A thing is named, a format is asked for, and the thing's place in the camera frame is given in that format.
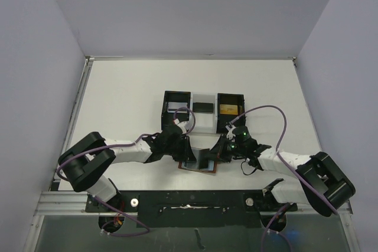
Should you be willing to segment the black white three-bin tray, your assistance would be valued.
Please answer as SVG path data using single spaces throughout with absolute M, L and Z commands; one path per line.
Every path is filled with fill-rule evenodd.
M 245 97 L 229 93 L 193 93 L 168 91 L 164 93 L 161 129 L 173 124 L 176 117 L 196 122 L 193 133 L 223 134 L 226 125 L 245 112 Z

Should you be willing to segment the brown leather card holder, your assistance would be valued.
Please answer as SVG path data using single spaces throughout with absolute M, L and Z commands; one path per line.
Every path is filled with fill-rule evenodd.
M 207 154 L 210 152 L 209 149 L 191 148 L 191 150 L 194 154 L 195 162 L 180 162 L 178 165 L 179 169 L 207 174 L 216 173 L 216 162 L 206 158 Z

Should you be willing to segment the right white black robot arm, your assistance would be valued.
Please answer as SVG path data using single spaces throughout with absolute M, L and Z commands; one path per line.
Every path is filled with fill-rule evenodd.
M 307 204 L 329 217 L 356 193 L 353 183 L 329 154 L 299 155 L 260 144 L 246 126 L 232 127 L 222 134 L 206 157 L 216 162 L 243 159 L 258 171 L 296 178 L 298 184 L 280 181 L 266 190 L 263 203 L 270 210 L 277 210 L 284 203 Z

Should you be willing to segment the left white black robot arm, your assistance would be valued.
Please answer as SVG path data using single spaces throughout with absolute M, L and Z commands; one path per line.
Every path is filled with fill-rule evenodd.
M 152 163 L 163 156 L 176 162 L 196 162 L 187 130 L 182 124 L 162 132 L 142 134 L 134 141 L 117 141 L 91 132 L 58 159 L 56 170 L 60 179 L 70 183 L 75 192 L 87 192 L 99 199 L 106 211 L 120 204 L 119 191 L 104 173 L 113 163 Z

